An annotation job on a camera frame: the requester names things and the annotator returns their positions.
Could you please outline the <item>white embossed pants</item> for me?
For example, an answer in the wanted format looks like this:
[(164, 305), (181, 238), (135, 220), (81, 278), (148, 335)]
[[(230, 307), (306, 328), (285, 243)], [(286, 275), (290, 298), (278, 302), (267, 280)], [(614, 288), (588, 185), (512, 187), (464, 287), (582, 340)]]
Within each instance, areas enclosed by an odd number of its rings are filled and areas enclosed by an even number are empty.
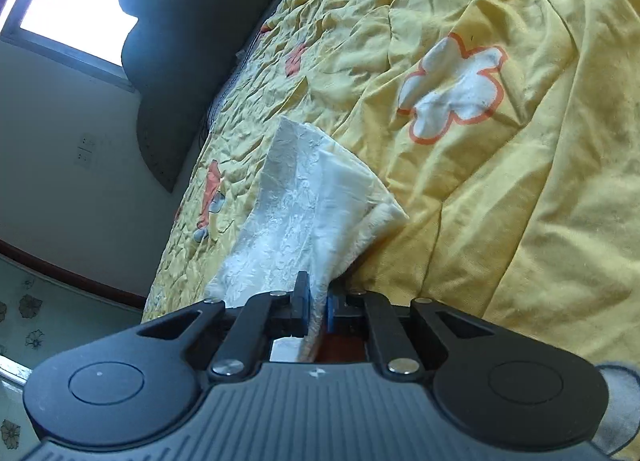
[(283, 117), (259, 174), (253, 210), (205, 293), (236, 308), (259, 293), (291, 290), (305, 271), (308, 331), (276, 340), (270, 358), (310, 361), (319, 347), (330, 282), (408, 220), (356, 155), (317, 127)]

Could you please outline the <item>glass wardrobe sliding door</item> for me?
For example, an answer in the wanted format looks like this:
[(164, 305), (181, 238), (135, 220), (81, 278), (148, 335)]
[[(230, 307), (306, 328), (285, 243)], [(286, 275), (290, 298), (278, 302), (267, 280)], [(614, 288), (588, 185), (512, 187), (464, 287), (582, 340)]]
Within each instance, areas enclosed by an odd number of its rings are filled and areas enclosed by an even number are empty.
[(1, 261), (1, 360), (22, 379), (44, 360), (140, 320), (139, 309)]

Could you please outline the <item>yellow floral quilt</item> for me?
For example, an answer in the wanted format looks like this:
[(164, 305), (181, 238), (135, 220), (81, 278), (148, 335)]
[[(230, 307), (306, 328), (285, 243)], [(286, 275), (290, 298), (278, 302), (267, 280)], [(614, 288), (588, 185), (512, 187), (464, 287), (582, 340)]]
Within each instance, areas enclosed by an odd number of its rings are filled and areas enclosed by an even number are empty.
[(639, 455), (639, 0), (282, 0), (214, 110), (146, 299), (201, 299), (282, 118), (408, 215), (355, 287), (433, 297), (611, 366), (601, 434)]

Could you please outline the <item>dark scalloped headboard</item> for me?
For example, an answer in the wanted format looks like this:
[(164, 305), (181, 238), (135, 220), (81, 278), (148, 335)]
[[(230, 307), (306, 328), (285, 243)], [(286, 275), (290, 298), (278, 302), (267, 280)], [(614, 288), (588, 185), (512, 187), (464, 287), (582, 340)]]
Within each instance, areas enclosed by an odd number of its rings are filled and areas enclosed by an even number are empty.
[(137, 138), (155, 179), (174, 190), (209, 103), (273, 0), (119, 0), (137, 23), (122, 68), (140, 92)]

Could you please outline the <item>bright window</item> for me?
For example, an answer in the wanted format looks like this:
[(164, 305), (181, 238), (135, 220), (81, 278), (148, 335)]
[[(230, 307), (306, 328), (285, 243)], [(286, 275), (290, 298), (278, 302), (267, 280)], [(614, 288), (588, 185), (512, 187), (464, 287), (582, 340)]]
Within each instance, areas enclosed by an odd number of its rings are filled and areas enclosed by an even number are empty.
[(1, 39), (130, 90), (122, 50), (137, 23), (119, 0), (6, 0)]

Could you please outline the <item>white wall socket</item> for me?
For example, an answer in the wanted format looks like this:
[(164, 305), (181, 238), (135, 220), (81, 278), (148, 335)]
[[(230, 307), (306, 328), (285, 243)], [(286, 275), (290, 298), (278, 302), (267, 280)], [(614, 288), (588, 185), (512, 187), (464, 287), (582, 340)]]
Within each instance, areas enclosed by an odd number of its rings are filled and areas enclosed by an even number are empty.
[(96, 137), (88, 132), (82, 134), (78, 140), (74, 154), (74, 163), (83, 168), (90, 168), (96, 154)]

